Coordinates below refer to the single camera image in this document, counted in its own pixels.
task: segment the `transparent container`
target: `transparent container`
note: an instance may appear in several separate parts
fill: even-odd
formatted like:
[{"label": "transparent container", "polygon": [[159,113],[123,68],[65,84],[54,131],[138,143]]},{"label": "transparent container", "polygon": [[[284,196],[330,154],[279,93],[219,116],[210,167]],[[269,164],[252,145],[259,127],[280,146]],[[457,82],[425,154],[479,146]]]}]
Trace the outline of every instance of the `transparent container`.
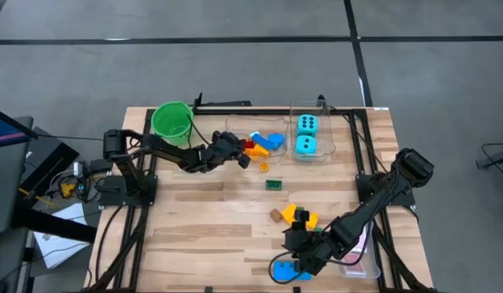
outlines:
[{"label": "transparent container", "polygon": [[[362,246],[365,241],[365,232],[367,231],[367,225],[364,226],[364,233],[361,240],[342,260],[344,263],[352,263],[358,259],[361,253]],[[353,266],[339,265],[339,272],[346,278],[378,278],[380,276],[380,268],[376,264],[374,259],[374,248],[373,248],[373,237],[371,237],[372,229],[370,231],[369,239],[367,240],[367,246],[365,247],[364,255],[360,262]]]},{"label": "transparent container", "polygon": [[230,115],[226,117],[226,131],[230,131],[240,139],[250,138],[250,133],[258,131],[263,138],[268,134],[284,135],[284,142],[277,150],[269,151],[269,156],[254,156],[251,159],[261,163],[278,163],[287,151],[287,121],[283,118],[267,118],[257,116]]},{"label": "transparent container", "polygon": [[[318,131],[315,135],[317,149],[312,154],[299,153],[295,150],[297,140],[297,124],[301,115],[312,115],[318,118]],[[290,133],[293,157],[300,162],[325,163],[330,161],[330,155],[335,152],[333,133],[331,129],[330,109],[326,101],[291,101]]]}]

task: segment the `wooden tabletop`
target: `wooden tabletop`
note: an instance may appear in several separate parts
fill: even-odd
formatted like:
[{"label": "wooden tabletop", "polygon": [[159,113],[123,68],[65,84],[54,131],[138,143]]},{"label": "wooden tabletop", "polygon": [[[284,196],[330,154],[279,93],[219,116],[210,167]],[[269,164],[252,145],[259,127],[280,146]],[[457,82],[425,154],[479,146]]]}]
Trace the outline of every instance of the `wooden tabletop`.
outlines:
[{"label": "wooden tabletop", "polygon": [[[377,156],[389,168],[399,147],[387,109],[366,108]],[[130,107],[124,129],[142,132],[146,107]],[[226,116],[196,116],[201,134],[210,138],[225,129]],[[298,164],[291,146],[277,164],[262,173],[258,163],[241,169],[227,162],[210,173],[189,174],[175,164],[158,160],[159,188],[150,208],[140,266],[138,291],[289,291],[378,292],[374,279],[344,278],[336,265],[327,265],[309,282],[277,285],[268,276],[269,261],[284,252],[285,222],[274,222],[269,212],[296,203],[320,214],[323,227],[336,216],[358,207],[354,177],[357,174],[351,130],[342,116],[331,117],[335,153],[328,164]],[[201,139],[192,134],[192,145]],[[364,158],[367,158],[362,144]],[[265,180],[281,179],[282,191],[265,190]],[[94,273],[98,241],[116,208],[103,211],[90,259]],[[123,208],[107,232],[100,273],[119,251],[127,208]],[[432,286],[416,219],[399,207],[387,209],[396,250],[418,280]],[[388,286],[391,275],[383,253]],[[128,285],[132,254],[127,258],[123,284]]]}]

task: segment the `monitor screen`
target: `monitor screen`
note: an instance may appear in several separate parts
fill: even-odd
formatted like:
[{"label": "monitor screen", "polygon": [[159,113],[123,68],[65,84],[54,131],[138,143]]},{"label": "monitor screen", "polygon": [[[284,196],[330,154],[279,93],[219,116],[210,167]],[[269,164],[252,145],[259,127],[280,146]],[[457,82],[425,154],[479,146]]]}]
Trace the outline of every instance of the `monitor screen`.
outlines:
[{"label": "monitor screen", "polygon": [[30,129],[0,112],[0,147],[27,142],[31,137]]}]

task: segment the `green bucket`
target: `green bucket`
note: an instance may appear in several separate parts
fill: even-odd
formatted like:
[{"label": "green bucket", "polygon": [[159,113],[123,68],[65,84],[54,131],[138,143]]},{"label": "green bucket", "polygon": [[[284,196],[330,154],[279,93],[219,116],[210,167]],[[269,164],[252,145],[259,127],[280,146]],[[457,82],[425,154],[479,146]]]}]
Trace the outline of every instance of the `green bucket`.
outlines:
[{"label": "green bucket", "polygon": [[185,103],[164,103],[155,109],[152,115],[154,133],[174,146],[187,144],[188,133],[192,127],[188,116],[194,119],[194,113]]}]

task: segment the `concrete floor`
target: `concrete floor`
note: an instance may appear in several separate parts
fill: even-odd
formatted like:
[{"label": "concrete floor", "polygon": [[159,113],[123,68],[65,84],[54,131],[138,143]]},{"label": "concrete floor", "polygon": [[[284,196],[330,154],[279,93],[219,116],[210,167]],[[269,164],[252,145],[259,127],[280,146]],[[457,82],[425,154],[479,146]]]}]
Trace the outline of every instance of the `concrete floor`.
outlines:
[{"label": "concrete floor", "polygon": [[[503,35],[503,0],[353,1],[361,36]],[[7,0],[1,39],[348,35],[340,0]],[[503,176],[475,168],[503,142],[503,42],[363,43],[375,106],[401,147],[435,164],[416,191],[435,286],[503,292]],[[53,134],[101,137],[129,106],[249,99],[287,105],[324,94],[361,106],[351,44],[0,46],[0,109]],[[68,142],[86,159],[96,142]],[[37,278],[79,290],[85,267]]]}]

